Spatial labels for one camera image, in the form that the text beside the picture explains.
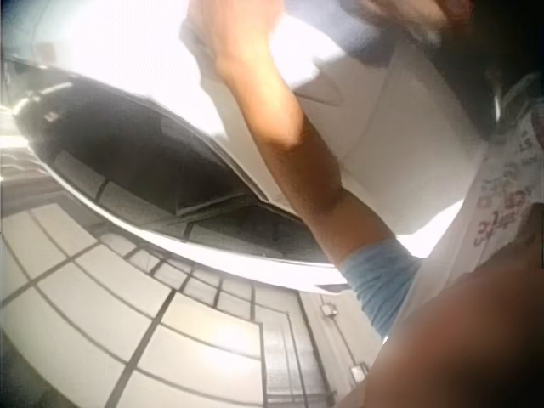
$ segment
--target blue sleeve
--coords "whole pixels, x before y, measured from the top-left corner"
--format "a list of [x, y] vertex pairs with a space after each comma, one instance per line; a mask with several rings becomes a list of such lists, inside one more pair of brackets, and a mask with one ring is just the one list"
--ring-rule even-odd
[[391, 239], [360, 249], [340, 265], [380, 336], [388, 335], [421, 264], [422, 259]]

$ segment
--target car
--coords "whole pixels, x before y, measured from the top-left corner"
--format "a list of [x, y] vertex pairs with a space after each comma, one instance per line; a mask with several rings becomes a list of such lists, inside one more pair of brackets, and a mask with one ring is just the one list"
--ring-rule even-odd
[[[280, 73], [346, 188], [424, 257], [460, 208], [485, 138], [421, 48], [317, 3], [286, 2], [271, 39]], [[155, 245], [265, 283], [344, 288], [264, 165], [186, 6], [11, 3], [4, 74], [21, 132], [72, 194]]]

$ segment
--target forearm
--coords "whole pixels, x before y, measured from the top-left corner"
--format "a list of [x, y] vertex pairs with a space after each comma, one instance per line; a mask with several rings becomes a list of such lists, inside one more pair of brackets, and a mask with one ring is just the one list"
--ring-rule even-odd
[[229, 62], [220, 71], [293, 209], [305, 220], [319, 216], [342, 194], [337, 160], [304, 115], [268, 50], [255, 60], [258, 63]]

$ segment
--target person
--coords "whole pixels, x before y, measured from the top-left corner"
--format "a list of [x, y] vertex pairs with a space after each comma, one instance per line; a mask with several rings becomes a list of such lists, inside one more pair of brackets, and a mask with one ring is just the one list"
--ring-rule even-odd
[[[408, 3], [413, 7], [375, 11], [384, 16], [392, 9], [418, 25], [430, 16], [438, 28], [449, 19], [431, 0]], [[371, 368], [364, 406], [544, 406], [544, 167], [535, 133], [542, 129], [542, 100], [523, 99], [540, 87], [540, 77], [526, 78], [505, 97], [505, 119], [462, 209], [422, 260], [343, 188], [336, 158], [276, 70], [268, 35], [282, 1], [195, 0], [189, 11], [276, 183], [373, 326], [389, 335]], [[361, 406], [353, 397], [340, 406]]]

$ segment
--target skin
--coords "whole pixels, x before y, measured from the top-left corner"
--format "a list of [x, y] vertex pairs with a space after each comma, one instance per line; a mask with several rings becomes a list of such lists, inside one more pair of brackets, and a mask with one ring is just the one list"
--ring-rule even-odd
[[[373, 5], [393, 9], [395, 20], [408, 15], [432, 27], [438, 20], [439, 27], [450, 21], [443, 7], [430, 0], [403, 5], [381, 0]], [[190, 18], [213, 51], [217, 71], [276, 183], [329, 259], [339, 265], [354, 251], [394, 234], [342, 187], [336, 158], [275, 67], [268, 36], [282, 9], [281, 0], [194, 0]], [[523, 340], [519, 333], [525, 332], [523, 324], [534, 312], [527, 300], [534, 297], [527, 297], [527, 291], [544, 284], [538, 232], [525, 229], [469, 279], [392, 333], [372, 367], [365, 406], [470, 406], [465, 399], [478, 384], [469, 379], [500, 380], [495, 377], [516, 360]], [[361, 406], [360, 392], [357, 388], [339, 406]]]

